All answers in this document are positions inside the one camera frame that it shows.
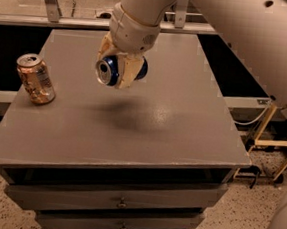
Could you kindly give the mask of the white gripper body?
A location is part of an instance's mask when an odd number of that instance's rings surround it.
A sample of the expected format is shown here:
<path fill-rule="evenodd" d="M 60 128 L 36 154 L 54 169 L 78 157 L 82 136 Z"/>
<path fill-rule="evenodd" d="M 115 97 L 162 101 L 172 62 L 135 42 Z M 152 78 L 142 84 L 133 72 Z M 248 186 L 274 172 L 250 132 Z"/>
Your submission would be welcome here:
<path fill-rule="evenodd" d="M 109 22 L 115 47 L 123 53 L 147 52 L 154 46 L 160 33 L 162 12 L 160 6 L 153 6 L 136 7 L 134 12 L 128 13 L 121 2 L 117 3 Z"/>

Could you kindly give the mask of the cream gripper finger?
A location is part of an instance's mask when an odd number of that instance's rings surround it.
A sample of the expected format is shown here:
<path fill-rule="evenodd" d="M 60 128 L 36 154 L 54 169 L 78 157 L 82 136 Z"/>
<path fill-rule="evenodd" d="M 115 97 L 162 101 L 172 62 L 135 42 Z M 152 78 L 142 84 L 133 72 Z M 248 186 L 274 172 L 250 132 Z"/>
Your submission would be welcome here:
<path fill-rule="evenodd" d="M 144 59 L 142 54 L 119 54 L 117 56 L 118 73 L 115 87 L 117 89 L 126 89 L 137 77 L 142 69 Z"/>
<path fill-rule="evenodd" d="M 103 60 L 107 56 L 114 56 L 118 53 L 118 49 L 112 40 L 111 33 L 108 32 L 104 35 L 97 55 L 97 60 Z"/>

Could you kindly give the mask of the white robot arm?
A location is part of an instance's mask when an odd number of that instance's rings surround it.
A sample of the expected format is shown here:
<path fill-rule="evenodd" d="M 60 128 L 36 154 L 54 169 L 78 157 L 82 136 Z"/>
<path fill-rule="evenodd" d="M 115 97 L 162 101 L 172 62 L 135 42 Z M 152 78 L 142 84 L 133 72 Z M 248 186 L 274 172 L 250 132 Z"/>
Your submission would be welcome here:
<path fill-rule="evenodd" d="M 154 46 L 164 13 L 178 0 L 120 0 L 95 66 L 101 84 L 127 88 Z M 190 0 L 232 48 L 287 119 L 287 2 L 285 0 Z"/>

